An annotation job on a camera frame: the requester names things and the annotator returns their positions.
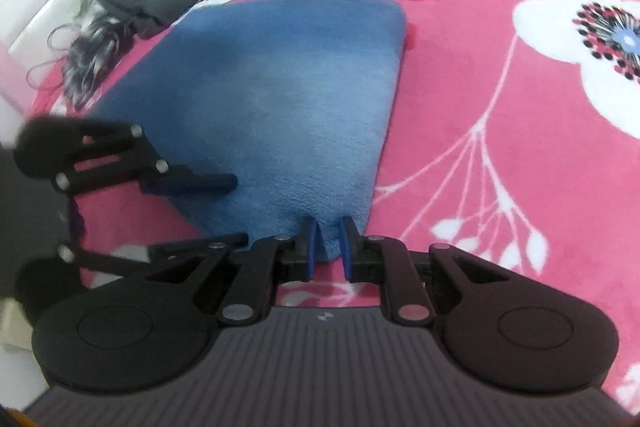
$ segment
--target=bed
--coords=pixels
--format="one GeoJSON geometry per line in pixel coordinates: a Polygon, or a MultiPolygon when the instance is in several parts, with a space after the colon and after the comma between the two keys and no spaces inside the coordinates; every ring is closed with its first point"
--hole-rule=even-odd
{"type": "MultiPolygon", "coordinates": [[[[51,58],[46,35],[78,1],[29,0],[0,28],[15,71],[51,58]]],[[[640,412],[640,2],[395,1],[408,30],[367,232],[415,250],[445,241],[596,304],[621,339],[605,389],[640,412]],[[607,25],[611,16],[618,22],[607,25]],[[619,46],[607,46],[611,39],[619,46]]],[[[3,21],[10,4],[0,0],[3,21]]],[[[139,42],[92,103],[161,38],[139,42]]],[[[30,111],[73,114],[56,89],[59,70],[41,78],[30,111]]],[[[33,98],[21,82],[2,90],[22,108],[33,98]]],[[[134,187],[80,204],[95,250],[198,233],[134,187]]],[[[377,302],[371,287],[347,284],[341,270],[339,262],[322,265],[317,281],[283,288],[283,304],[377,302]]]]}

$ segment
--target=pink blanket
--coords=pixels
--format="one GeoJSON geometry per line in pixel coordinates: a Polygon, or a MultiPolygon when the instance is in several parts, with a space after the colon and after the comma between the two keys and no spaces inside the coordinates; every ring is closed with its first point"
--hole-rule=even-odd
{"type": "MultiPolygon", "coordinates": [[[[606,390],[639,412],[640,0],[397,1],[409,31],[367,231],[453,243],[596,304],[621,339],[606,390]]],[[[36,110],[67,111],[58,95],[36,110]]],[[[135,187],[81,208],[102,251],[194,234],[135,187]]],[[[377,298],[339,263],[282,290],[286,305],[377,298]]]]}

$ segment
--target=gray ribbed plate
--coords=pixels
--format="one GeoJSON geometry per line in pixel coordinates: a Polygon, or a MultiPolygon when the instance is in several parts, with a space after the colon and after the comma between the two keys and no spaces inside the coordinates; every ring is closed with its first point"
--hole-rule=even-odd
{"type": "Polygon", "coordinates": [[[274,308],[230,328],[162,387],[89,396],[54,387],[28,410],[41,427],[603,427],[628,415],[599,389],[504,393],[473,380],[427,330],[380,309],[274,308]]]}

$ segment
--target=black round disc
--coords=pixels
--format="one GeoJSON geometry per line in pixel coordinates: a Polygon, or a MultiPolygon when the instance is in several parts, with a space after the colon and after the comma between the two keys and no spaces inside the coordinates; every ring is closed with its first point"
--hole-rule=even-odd
{"type": "Polygon", "coordinates": [[[54,306],[33,351],[49,380],[94,393],[130,393],[171,380],[209,342],[206,318],[180,285],[122,279],[54,306]]]}
{"type": "Polygon", "coordinates": [[[447,317],[444,343],[488,383],[565,393],[602,382],[618,334],[599,309],[542,285],[478,285],[447,317]]]}

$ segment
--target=blue cloth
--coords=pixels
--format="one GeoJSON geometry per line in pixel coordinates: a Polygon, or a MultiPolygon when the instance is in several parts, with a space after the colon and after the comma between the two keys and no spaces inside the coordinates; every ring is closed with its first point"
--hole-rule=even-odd
{"type": "Polygon", "coordinates": [[[194,10],[91,117],[139,123],[170,164],[238,176],[224,198],[171,200],[207,235],[293,234],[311,215],[334,259],[340,217],[369,216],[405,24],[388,0],[194,10]]]}

